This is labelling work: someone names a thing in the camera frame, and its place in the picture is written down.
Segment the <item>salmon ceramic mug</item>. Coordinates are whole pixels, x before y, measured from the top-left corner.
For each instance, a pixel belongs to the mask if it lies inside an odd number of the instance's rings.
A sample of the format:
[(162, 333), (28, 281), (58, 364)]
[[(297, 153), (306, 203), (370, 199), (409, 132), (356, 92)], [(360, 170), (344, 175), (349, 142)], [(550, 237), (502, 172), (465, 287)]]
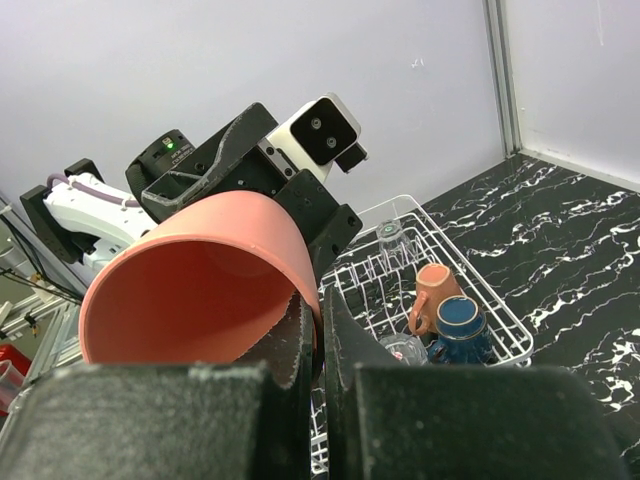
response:
[(429, 263), (416, 274), (416, 299), (409, 313), (408, 326), (413, 335), (436, 332), (440, 303), (459, 296), (462, 290), (451, 269), (440, 263)]

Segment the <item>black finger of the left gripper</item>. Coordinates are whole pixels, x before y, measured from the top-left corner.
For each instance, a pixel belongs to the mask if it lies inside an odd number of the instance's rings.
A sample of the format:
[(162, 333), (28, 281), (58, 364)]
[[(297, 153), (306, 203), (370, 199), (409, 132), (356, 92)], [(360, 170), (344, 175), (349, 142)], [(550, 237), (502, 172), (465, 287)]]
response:
[(258, 145), (277, 125), (256, 102), (198, 147), (178, 129), (166, 132), (140, 154), (140, 205), (160, 223), (217, 193), (274, 196), (278, 169)]

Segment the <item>small clear faceted glass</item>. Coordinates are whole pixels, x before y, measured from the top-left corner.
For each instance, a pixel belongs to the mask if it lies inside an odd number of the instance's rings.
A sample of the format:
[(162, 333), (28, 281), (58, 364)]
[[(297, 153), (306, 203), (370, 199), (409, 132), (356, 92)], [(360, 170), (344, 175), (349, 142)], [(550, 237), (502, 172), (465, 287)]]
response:
[(418, 252), (399, 219), (381, 222), (376, 227), (376, 236), (382, 263), (388, 271), (401, 269), (418, 261)]

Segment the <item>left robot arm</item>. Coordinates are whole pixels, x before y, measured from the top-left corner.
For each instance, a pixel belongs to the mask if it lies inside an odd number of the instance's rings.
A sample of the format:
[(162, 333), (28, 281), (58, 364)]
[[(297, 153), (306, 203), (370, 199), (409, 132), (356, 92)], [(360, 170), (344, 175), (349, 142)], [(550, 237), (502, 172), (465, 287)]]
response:
[(38, 238), (60, 260), (99, 272), (108, 261), (181, 209), (211, 195), (265, 195), (296, 223), (316, 275), (322, 275), (362, 227), (325, 181), (368, 157), (361, 126), (326, 94), (283, 123), (253, 103), (196, 146), (178, 129), (160, 135), (125, 171), (122, 191), (84, 158), (20, 197)]

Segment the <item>dark blue glass mug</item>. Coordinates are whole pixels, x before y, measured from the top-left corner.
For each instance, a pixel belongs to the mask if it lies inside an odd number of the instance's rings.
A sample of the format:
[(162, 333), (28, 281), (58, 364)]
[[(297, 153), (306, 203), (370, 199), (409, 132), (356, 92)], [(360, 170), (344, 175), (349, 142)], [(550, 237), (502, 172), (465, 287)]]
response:
[(436, 331), (437, 339), (427, 349), (431, 364), (487, 364), (494, 357), (485, 314), (470, 297), (443, 300), (437, 309)]

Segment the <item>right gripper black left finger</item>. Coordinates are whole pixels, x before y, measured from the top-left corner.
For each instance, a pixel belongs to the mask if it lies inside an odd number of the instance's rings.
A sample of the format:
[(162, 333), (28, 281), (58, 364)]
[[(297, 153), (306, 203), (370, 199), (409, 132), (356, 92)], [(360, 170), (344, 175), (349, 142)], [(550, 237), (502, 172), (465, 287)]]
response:
[(1, 434), (5, 479), (306, 479), (313, 315), (299, 296), (228, 365), (59, 367)]

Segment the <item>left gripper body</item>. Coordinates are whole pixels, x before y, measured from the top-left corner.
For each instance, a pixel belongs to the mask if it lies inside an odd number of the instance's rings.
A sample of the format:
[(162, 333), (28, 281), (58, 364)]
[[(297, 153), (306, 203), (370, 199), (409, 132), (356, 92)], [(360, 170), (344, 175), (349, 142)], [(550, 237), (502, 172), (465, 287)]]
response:
[[(320, 183), (311, 172), (295, 172), (286, 157), (266, 137), (258, 147), (278, 169), (278, 192), (272, 197), (265, 196), (283, 207), (296, 223), (314, 271), (326, 272), (361, 230), (361, 219), (349, 205), (339, 203), (325, 183)], [(125, 171), (130, 190), (139, 203), (140, 154)]]

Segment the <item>clear glass tumbler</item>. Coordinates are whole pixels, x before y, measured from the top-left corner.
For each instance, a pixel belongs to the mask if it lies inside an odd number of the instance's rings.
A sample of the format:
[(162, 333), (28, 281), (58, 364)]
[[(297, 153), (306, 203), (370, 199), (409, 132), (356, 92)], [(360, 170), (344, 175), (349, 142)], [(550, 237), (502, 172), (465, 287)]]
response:
[(410, 366), (428, 363), (426, 347), (419, 337), (396, 333), (381, 338), (379, 343), (401, 363)]

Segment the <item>pink plastic cup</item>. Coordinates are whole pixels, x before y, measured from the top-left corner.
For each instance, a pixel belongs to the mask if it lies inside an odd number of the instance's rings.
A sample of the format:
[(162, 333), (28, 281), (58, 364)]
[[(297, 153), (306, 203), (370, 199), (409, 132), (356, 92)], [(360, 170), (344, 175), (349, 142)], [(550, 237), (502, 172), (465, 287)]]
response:
[(231, 363), (284, 316), (294, 294), (322, 315), (312, 263), (276, 201), (232, 191), (174, 214), (111, 260), (81, 306), (93, 364)]

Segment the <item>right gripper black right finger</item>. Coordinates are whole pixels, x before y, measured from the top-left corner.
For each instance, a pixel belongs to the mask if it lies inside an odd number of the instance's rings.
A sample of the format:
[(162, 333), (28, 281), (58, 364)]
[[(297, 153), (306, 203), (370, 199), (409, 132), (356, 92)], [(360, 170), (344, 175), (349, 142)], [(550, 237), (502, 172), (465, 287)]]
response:
[(323, 299), (333, 479), (626, 479), (587, 383), (563, 368), (409, 366)]

